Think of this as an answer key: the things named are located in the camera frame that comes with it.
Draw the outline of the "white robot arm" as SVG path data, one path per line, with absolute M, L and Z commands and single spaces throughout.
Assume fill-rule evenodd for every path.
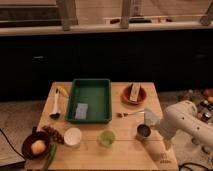
M 155 128 L 166 141 L 170 141 L 178 130 L 182 130 L 213 149 L 213 126 L 197 119 L 196 114 L 197 107 L 193 102 L 178 102 L 165 108 Z

